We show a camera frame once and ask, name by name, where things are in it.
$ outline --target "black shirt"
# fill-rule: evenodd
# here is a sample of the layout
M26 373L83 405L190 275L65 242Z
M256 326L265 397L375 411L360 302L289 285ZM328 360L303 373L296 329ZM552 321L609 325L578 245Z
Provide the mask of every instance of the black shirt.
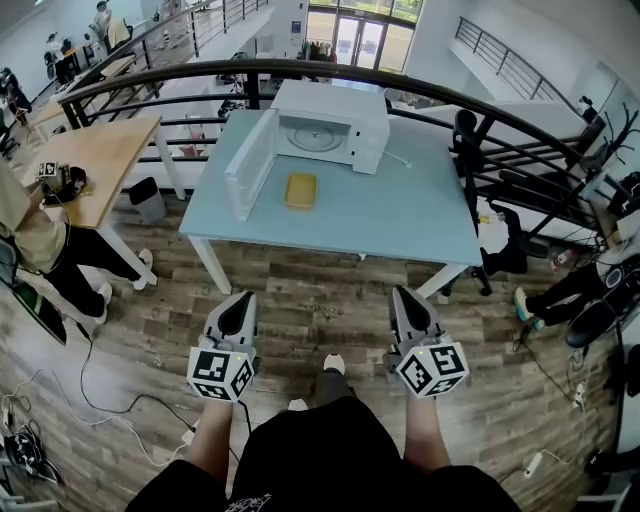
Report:
M518 511L505 491L475 467L430 476L403 461L391 437L361 401L345 397L304 412L283 412L256 428L245 447L231 500L225 483L185 461L173 462L128 511L281 510Z

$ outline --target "blue table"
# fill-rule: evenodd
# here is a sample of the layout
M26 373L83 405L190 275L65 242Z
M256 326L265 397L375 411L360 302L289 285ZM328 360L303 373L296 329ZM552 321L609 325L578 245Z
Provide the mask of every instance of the blue table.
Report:
M246 222L233 212L224 171L263 112L234 112L209 159L180 233L187 235L220 290L231 293L211 239L447 263L420 288L429 296L468 266L482 265L480 246L449 150L392 122L388 155L375 175L350 166L278 156ZM288 176L318 180L311 212L284 203Z

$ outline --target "door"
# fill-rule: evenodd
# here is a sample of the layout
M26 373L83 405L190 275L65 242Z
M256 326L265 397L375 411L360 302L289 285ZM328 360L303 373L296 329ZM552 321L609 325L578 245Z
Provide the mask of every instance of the door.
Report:
M335 44L338 64L373 69L382 39L382 28L381 23L338 17Z

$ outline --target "glass window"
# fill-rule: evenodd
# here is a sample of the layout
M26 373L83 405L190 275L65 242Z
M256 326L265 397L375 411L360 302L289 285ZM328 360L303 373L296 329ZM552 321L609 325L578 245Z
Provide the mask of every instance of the glass window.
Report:
M387 38L384 41L382 55L380 56L380 71L402 73L412 36L413 30L410 28L389 24Z
M335 14L310 12L307 20L307 41L321 41L331 44L335 23Z
M396 0L391 16L416 23L421 6L422 0Z
M340 8L389 15L393 0L340 0Z

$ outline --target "gray trash can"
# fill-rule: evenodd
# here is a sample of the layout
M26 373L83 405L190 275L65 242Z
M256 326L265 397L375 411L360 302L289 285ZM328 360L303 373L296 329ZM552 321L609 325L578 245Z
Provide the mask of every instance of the gray trash can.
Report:
M151 177L145 178L131 187L129 200L147 223L163 219L167 214L164 199L160 195L156 180Z

